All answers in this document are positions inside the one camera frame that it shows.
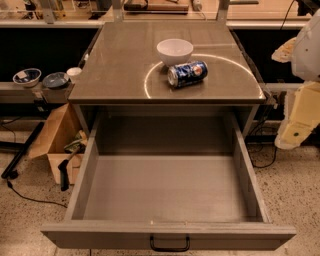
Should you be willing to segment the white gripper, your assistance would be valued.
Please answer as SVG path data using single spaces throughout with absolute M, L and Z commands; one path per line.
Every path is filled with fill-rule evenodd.
M 290 150 L 304 142 L 320 124 L 320 9 L 305 26 L 281 45 L 271 59 L 291 61 L 292 73 L 306 82 L 285 96 L 284 119 L 275 139 L 277 148 Z

